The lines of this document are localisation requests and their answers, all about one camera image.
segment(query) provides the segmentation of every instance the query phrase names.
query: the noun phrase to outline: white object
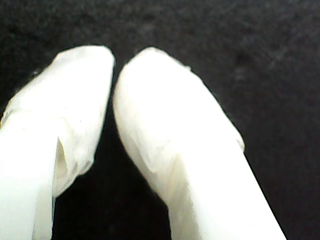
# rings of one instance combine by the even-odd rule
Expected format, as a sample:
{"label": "white object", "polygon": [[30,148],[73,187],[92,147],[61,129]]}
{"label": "white object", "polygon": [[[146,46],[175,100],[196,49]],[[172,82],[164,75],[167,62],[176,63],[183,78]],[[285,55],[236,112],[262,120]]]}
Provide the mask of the white object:
{"label": "white object", "polygon": [[115,59],[104,46],[60,52],[8,103],[0,128],[0,239],[49,240],[54,199],[86,173]]}
{"label": "white object", "polygon": [[247,160],[241,135],[202,80],[146,48],[113,96],[120,139],[166,203],[173,240],[285,240]]}

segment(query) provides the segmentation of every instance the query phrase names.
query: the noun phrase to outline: white plastic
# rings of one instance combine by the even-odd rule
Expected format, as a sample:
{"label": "white plastic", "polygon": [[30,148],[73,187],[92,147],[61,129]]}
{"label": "white plastic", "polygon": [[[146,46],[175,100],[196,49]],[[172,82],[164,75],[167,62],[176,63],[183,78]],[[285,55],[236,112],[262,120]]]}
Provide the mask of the white plastic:
{"label": "white plastic", "polygon": [[243,154],[241,135],[202,80],[146,48],[113,96],[121,141],[166,203],[173,240],[285,240]]}
{"label": "white plastic", "polygon": [[0,128],[0,239],[49,240],[54,199],[94,162],[115,59],[104,46],[59,53],[8,103]]}

